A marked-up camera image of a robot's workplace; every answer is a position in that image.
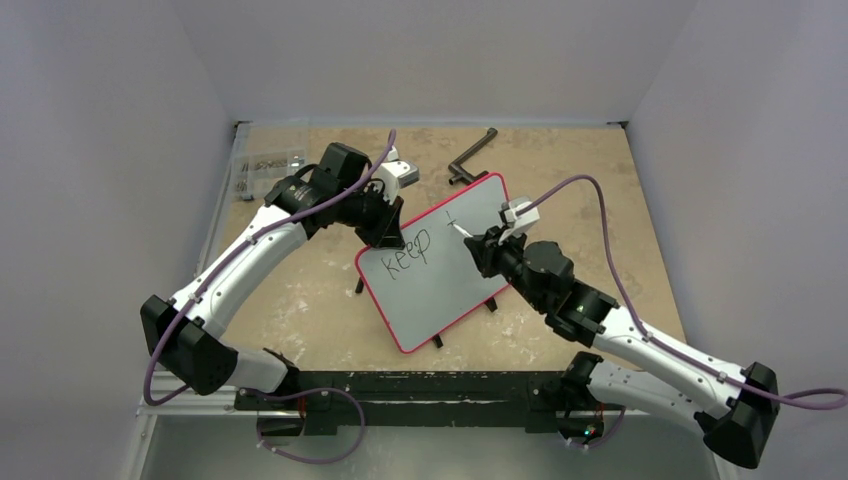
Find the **red framed whiteboard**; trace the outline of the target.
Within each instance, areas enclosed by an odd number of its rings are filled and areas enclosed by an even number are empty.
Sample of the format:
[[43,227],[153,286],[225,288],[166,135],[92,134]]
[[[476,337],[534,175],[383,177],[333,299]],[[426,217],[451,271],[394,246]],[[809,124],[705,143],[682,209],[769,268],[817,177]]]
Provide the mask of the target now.
[[402,226],[401,250],[366,247],[355,257],[397,348],[410,354],[508,287],[478,272],[463,236],[501,223],[508,200],[505,179],[490,173]]

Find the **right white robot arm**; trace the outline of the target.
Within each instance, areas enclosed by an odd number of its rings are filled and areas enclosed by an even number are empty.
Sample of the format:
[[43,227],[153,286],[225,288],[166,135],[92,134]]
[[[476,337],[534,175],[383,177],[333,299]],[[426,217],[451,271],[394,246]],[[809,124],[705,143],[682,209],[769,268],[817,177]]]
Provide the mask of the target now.
[[504,278],[561,338],[638,366],[692,401],[691,417],[714,454],[742,468],[760,465],[780,410],[770,367],[743,367],[683,344],[576,279],[573,262],[557,243],[528,243],[524,235],[503,240],[501,233],[492,227],[463,236],[483,277]]

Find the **black white marker pen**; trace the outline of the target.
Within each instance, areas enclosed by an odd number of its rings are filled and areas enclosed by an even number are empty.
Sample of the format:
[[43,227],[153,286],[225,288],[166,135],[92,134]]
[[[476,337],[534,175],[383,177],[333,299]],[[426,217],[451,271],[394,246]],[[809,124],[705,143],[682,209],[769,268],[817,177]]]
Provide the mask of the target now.
[[463,238],[472,238],[472,235],[467,230],[465,230],[463,227],[461,227],[460,225],[455,224],[455,223],[451,224],[451,225],[456,231],[458,231],[460,233],[460,235],[463,236]]

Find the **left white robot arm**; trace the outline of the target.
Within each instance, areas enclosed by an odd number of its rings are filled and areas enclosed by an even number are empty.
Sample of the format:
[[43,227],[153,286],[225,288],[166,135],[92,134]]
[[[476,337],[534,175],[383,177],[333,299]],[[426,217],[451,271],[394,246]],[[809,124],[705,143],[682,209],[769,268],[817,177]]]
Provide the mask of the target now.
[[377,160],[330,143],[318,163],[274,184],[243,232],[192,282],[169,298],[152,295],[143,303],[140,318],[151,357],[143,387],[147,404],[170,399],[153,396],[157,367],[199,395],[232,386],[256,392],[275,409],[295,402],[299,370],[291,361],[268,348],[228,345],[222,336],[266,277],[322,229],[341,224],[373,249],[404,249],[400,192],[420,172],[400,159],[394,141],[388,140]]

